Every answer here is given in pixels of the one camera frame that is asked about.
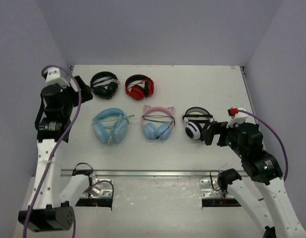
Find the light blue headphones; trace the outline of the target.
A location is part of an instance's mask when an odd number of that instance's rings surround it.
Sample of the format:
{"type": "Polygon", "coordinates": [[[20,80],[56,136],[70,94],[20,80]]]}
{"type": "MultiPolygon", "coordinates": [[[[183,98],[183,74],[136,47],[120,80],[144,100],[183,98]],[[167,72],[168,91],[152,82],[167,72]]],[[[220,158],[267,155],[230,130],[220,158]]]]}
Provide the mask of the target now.
{"type": "Polygon", "coordinates": [[[98,113],[92,120],[92,127],[103,144],[120,143],[127,135],[129,118],[123,110],[109,108],[98,113]]]}

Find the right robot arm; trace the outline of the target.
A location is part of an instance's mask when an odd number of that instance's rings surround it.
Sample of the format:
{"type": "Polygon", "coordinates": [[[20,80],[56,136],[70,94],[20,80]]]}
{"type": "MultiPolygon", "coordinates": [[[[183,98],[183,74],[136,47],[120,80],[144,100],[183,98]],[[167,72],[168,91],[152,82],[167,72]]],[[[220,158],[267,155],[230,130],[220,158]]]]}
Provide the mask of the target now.
{"type": "Polygon", "coordinates": [[[262,195],[264,204],[246,187],[235,169],[222,171],[217,183],[221,191],[232,195],[256,224],[264,238],[306,238],[289,200],[283,172],[276,158],[264,150],[258,124],[244,122],[228,127],[227,122],[208,122],[202,131],[206,145],[219,135],[218,146],[228,146],[262,195]]]}

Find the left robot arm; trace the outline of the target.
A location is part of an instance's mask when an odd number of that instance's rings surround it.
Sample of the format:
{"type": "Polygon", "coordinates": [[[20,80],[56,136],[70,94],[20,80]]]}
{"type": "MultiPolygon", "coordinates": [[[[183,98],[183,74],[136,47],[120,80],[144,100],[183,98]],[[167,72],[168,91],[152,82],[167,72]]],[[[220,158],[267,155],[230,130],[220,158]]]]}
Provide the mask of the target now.
{"type": "Polygon", "coordinates": [[[93,98],[91,89],[75,76],[75,90],[66,80],[57,80],[41,90],[41,105],[35,120],[38,160],[35,182],[27,209],[18,213],[23,237],[35,233],[68,231],[75,228],[73,207],[91,185],[91,171],[74,172],[68,185],[60,191],[61,160],[64,146],[81,105],[93,98]]]}

